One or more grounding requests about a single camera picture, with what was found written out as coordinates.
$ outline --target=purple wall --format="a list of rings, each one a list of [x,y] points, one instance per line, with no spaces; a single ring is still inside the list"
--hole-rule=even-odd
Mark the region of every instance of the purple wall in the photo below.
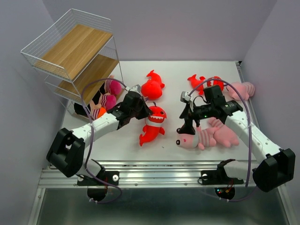
[[[121,60],[242,60],[276,0],[43,0],[112,20]]]
[[[296,154],[294,180],[288,191],[300,211],[300,1],[278,0],[242,63],[261,130]]]
[[[0,224],[25,225],[63,107],[20,54],[53,23],[42,1],[0,5]]]

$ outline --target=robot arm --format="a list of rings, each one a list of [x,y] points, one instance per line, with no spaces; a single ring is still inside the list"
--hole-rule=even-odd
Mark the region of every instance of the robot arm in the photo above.
[[[138,120],[148,117],[152,111],[147,107],[141,93],[141,87],[132,87],[125,95],[123,102],[106,112],[97,120],[88,123],[83,127],[71,131],[66,128],[61,129],[47,154],[47,160],[59,169],[66,177],[77,175],[90,175],[83,166],[84,150],[91,140],[91,127],[94,128],[93,141],[98,138],[122,128],[135,117]],[[98,176],[103,169],[95,161],[88,161],[88,168],[92,174]]]
[[[208,104],[195,106],[191,97],[186,92],[182,93],[181,101],[186,103],[186,107],[180,118],[185,123],[178,133],[194,134],[193,121],[199,125],[202,119],[216,117],[248,146],[248,120],[242,107],[236,101],[226,102],[218,86],[205,88],[204,94]],[[252,153],[257,160],[257,163],[251,164],[250,181],[254,181],[262,191],[268,192],[293,179],[295,154],[270,141],[253,123],[250,126]],[[202,171],[202,184],[228,184],[228,181],[235,178],[245,180],[247,172],[248,163],[229,159],[222,161],[216,171]]]

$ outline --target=pink striped sock toy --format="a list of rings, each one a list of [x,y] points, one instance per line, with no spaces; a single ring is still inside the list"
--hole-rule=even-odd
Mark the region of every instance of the pink striped sock toy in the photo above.
[[[221,145],[230,148],[232,145],[239,145],[239,139],[237,135],[221,120],[217,120],[215,117],[209,118],[208,123],[218,130],[214,133],[214,139]]]
[[[242,98],[246,101],[249,99],[249,97],[254,95],[255,87],[249,82],[233,82],[231,85],[236,88]],[[240,100],[238,94],[230,86],[227,86],[227,90],[230,97],[232,97],[234,100]]]
[[[217,144],[213,134],[218,129],[217,127],[210,127],[201,130],[201,127],[197,127],[195,135],[178,134],[176,144],[185,149],[193,149],[198,146],[199,149],[204,150],[205,147],[213,147]]]

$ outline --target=stuffed animal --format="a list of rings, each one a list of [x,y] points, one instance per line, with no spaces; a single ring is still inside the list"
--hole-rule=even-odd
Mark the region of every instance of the stuffed animal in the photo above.
[[[104,83],[105,93],[110,93],[111,95],[117,96],[121,93],[121,84],[114,80],[106,80]]]
[[[237,135],[225,124],[221,122],[221,120],[212,117],[208,120],[208,123],[213,127],[218,128],[218,130],[214,133],[214,139],[220,143],[221,145],[230,148],[231,145],[239,145],[239,139]]]
[[[236,88],[236,90],[240,93],[240,95],[244,100],[248,100],[249,97],[252,97],[254,95],[255,87],[253,84],[249,82],[244,82],[244,83],[233,82],[231,85]],[[234,100],[240,100],[240,97],[233,90],[232,87],[227,86],[227,90],[230,97],[232,97]]]
[[[145,119],[146,125],[142,128],[145,134],[140,135],[140,146],[144,143],[154,141],[158,134],[165,135],[165,130],[162,125],[167,118],[167,114],[161,107],[156,105],[150,106],[149,109],[151,109],[153,114]]]
[[[217,142],[214,139],[213,135],[218,130],[217,127],[210,127],[204,130],[201,130],[201,127],[196,128],[195,135],[189,134],[178,134],[179,139],[176,141],[176,144],[185,148],[193,149],[198,146],[199,149],[204,150],[205,147],[216,146]]]
[[[117,104],[116,96],[122,92],[121,84],[114,80],[105,80],[99,91],[88,104],[91,117],[96,120],[107,110],[110,110]],[[82,105],[74,103],[74,110],[78,115],[87,116]]]
[[[197,80],[196,78],[197,74],[192,75],[191,77],[189,77],[187,80],[190,81],[192,88],[197,87],[199,84],[201,84],[203,81],[206,80],[206,78],[204,76],[200,76],[200,80]],[[205,87],[209,87],[211,86],[211,82],[208,81],[205,84],[201,85],[200,87],[198,87],[196,90],[199,91],[199,95],[203,95],[204,91],[203,89]]]
[[[165,84],[162,83],[160,75],[154,73],[154,70],[150,71],[147,77],[151,79],[141,86],[141,93],[149,100],[156,100],[163,95],[162,89],[165,87]]]
[[[109,93],[100,94],[98,104],[96,105],[93,100],[90,101],[90,115],[94,120],[101,117],[107,110],[110,110],[116,105],[117,99],[114,95]]]

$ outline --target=white table surface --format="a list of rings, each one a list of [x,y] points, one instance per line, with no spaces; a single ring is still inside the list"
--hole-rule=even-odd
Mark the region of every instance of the white table surface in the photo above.
[[[128,86],[135,84],[142,85],[148,78],[146,75],[155,70],[161,75],[165,88],[163,95],[156,100],[158,106],[162,107],[167,114],[163,127],[165,135],[159,135],[155,141],[139,146],[139,135],[145,125],[144,120],[132,119],[129,124],[118,131],[111,132],[96,140],[93,145],[91,158],[96,160],[113,161],[190,161],[190,160],[225,160],[234,158],[246,160],[248,158],[248,148],[240,141],[237,147],[224,148],[217,144],[216,147],[206,148],[204,151],[199,149],[187,150],[176,145],[176,129],[181,127],[183,120],[179,119],[185,104],[180,102],[182,91],[191,91],[191,86],[187,78],[193,74],[205,76],[206,78],[219,76],[221,79],[230,83],[240,81],[240,77],[232,61],[122,61],[122,73],[124,82]],[[115,68],[112,74],[117,79],[120,78],[119,68]],[[226,100],[231,100],[227,92],[223,92]],[[203,101],[199,97],[195,101],[196,105],[202,105]],[[62,127],[74,129],[83,126],[86,122],[71,116],[68,112]],[[201,121],[202,128],[208,127],[207,121]]]

